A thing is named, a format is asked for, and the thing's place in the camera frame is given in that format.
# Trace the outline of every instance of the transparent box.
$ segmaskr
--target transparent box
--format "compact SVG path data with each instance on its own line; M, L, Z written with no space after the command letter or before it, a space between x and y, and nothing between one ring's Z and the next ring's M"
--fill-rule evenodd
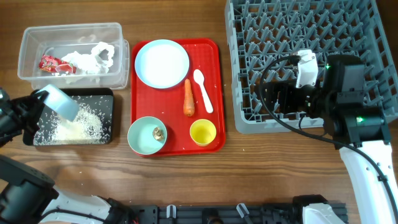
M61 59L69 53L90 54L99 42L114 46L113 65L108 73L55 76L39 69L43 54ZM99 55L107 60L107 51ZM129 44L116 22L29 27L25 30L19 52L18 77L31 82L32 88L54 84L59 88L126 87L129 74Z

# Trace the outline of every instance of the white granules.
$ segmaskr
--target white granules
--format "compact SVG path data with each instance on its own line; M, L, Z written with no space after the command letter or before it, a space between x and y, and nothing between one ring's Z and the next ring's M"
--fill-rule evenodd
M89 105L80 104L80 110L74 121L68 121L55 115L51 119L53 130L47 139L41 138L42 132L37 132L34 138L35 145L57 144L103 144L104 136L102 122Z

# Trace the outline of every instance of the green light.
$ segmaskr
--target green light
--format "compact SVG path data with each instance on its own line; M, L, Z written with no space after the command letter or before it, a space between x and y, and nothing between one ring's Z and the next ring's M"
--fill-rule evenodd
M356 117L356 122L360 123L364 121L365 119L363 117Z

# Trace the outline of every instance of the yellow cup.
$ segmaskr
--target yellow cup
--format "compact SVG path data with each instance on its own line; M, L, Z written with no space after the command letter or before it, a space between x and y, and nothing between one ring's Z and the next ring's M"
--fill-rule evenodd
M207 146L216 138L217 130L211 121L199 119L191 125L189 133L198 146Z

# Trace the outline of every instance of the mint green bowl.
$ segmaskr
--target mint green bowl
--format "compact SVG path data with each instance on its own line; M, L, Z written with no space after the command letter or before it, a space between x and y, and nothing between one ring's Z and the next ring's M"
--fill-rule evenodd
M163 131L164 139L158 141L152 132L156 127ZM151 116L137 119L129 129L127 140L131 149L141 155L147 156L158 152L166 143L167 129L164 123Z

